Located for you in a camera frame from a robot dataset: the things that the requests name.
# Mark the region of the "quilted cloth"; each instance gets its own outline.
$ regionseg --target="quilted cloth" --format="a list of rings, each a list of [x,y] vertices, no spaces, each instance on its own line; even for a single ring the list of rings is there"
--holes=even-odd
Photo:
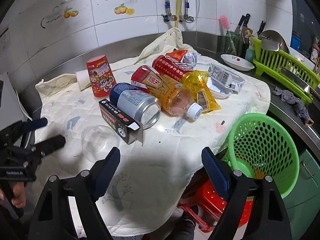
[[[161,54],[177,49],[193,50],[182,43],[179,29],[171,29],[148,45],[140,56],[110,64],[117,82],[130,82],[141,65],[151,65]],[[197,69],[219,64],[200,56]],[[158,122],[144,130],[143,145],[120,142],[121,161],[106,194],[97,201],[101,216],[113,236],[135,236],[152,232],[163,225],[191,180],[202,167],[201,150],[209,146],[217,153],[235,121],[246,113],[265,114],[269,108],[267,84],[239,73],[246,82],[240,93],[217,99],[221,110],[202,114],[196,121],[183,121],[162,112]],[[43,107],[41,116],[48,126],[36,131],[36,142],[56,134],[66,137],[63,149],[43,159],[33,183],[37,201],[47,179],[75,176],[93,165],[82,152],[81,133],[90,125],[108,125],[101,117],[91,88],[79,91],[76,75],[64,74],[36,85]],[[85,236],[74,199],[71,212],[79,236]]]

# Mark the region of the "white plate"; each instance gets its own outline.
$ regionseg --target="white plate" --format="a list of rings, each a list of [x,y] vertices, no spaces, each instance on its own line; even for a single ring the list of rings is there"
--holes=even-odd
[[[240,57],[223,54],[221,55],[221,58],[226,64],[228,64],[230,67],[236,70],[249,71],[251,69],[254,69],[254,65],[252,65],[249,61]]]
[[[232,94],[232,89],[225,88],[215,80],[212,81],[210,77],[207,81],[207,87],[210,89],[210,92],[214,98],[223,99],[231,96]]]

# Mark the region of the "screw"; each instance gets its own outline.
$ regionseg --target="screw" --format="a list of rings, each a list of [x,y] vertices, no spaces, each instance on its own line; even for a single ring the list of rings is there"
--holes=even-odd
[[[89,171],[88,171],[88,170],[81,171],[80,175],[81,175],[82,177],[86,177],[86,176],[89,175]]]
[[[271,176],[266,176],[265,179],[266,179],[267,182],[273,181],[273,178]]]
[[[54,182],[56,179],[57,179],[57,176],[52,175],[52,176],[50,176],[49,181]]]
[[[242,172],[239,171],[239,170],[234,170],[234,171],[233,171],[233,174],[239,177],[239,176],[242,175]]]

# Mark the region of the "green trash bin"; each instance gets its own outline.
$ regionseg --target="green trash bin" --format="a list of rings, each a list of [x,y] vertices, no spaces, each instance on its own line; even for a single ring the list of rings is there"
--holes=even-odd
[[[299,174],[298,152],[291,136],[263,114],[245,114],[233,125],[223,160],[247,177],[272,176],[282,198],[291,192]]]

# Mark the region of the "human hand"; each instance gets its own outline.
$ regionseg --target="human hand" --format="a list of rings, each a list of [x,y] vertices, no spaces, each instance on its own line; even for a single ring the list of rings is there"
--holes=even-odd
[[[26,205],[26,192],[23,182],[17,182],[12,187],[14,198],[12,198],[12,205],[16,208],[22,208]],[[0,204],[3,204],[1,200],[4,199],[3,191],[0,189]]]

